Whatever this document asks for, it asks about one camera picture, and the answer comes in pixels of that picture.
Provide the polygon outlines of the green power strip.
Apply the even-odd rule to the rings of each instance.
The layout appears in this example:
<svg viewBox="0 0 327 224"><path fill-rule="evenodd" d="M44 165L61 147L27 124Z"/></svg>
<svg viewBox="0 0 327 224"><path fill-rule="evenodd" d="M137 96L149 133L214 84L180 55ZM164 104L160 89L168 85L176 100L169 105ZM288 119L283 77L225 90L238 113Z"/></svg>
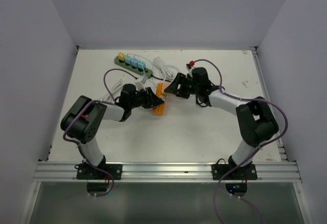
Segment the green power strip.
<svg viewBox="0 0 327 224"><path fill-rule="evenodd" d="M127 63L123 62L122 60L119 60L118 56L115 57L114 63L116 65L118 65L119 67L124 68L124 69L126 69L128 71L131 71L131 72L133 72L135 74L138 74L140 76L145 75L146 77L151 78L152 74L153 74L153 71L151 69L145 68L143 70L143 69L139 68L138 66L132 66L131 64L127 64Z"/></svg>

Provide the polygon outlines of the beige cube plug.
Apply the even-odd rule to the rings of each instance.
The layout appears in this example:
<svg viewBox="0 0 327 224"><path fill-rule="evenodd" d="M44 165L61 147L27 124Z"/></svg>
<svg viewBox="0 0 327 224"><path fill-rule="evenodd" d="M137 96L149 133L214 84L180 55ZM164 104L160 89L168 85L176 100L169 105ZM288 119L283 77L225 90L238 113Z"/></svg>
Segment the beige cube plug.
<svg viewBox="0 0 327 224"><path fill-rule="evenodd" d="M162 89L161 89L161 94L163 95L163 96L174 96L174 94L173 93L171 93L170 91L169 91L169 86L171 85L171 83L170 82L163 82L162 83Z"/></svg>

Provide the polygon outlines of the orange power strip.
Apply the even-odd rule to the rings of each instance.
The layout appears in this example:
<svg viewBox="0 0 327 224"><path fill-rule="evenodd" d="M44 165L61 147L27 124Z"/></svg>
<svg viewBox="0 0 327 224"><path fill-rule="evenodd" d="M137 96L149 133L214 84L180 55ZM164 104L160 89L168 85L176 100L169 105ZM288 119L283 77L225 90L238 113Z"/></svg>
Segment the orange power strip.
<svg viewBox="0 0 327 224"><path fill-rule="evenodd" d="M166 105L166 101L167 101L167 95L164 94L165 87L166 87L165 82L161 82L157 85L155 94L157 97L159 97L163 100L163 104L152 109L152 113L155 115L163 115L164 114L165 105Z"/></svg>

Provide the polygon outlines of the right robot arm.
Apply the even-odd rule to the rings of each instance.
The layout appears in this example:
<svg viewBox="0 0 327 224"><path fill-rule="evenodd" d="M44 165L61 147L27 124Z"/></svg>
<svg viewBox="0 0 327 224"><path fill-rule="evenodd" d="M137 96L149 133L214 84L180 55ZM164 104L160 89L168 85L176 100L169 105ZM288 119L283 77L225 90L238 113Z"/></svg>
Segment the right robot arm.
<svg viewBox="0 0 327 224"><path fill-rule="evenodd" d="M246 173L245 167L252 163L255 150L279 131L264 98L247 99L226 93L220 85L209 80L205 68L194 68L187 75L178 73L164 92L185 99L194 95L201 103L237 117L242 140L229 157L227 167L228 175L233 179L240 179Z"/></svg>

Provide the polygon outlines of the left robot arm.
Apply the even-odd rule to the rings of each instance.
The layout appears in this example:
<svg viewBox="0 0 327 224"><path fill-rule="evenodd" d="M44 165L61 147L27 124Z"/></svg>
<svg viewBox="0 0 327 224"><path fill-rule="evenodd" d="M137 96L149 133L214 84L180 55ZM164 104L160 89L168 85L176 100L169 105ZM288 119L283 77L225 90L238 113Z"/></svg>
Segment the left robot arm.
<svg viewBox="0 0 327 224"><path fill-rule="evenodd" d="M96 141L96 134L103 120L126 121L134 108L152 109L164 104L150 87L138 90L134 84L125 84L113 103L80 96L64 115L60 123L63 139L77 145L88 173L94 179L105 176L105 160Z"/></svg>

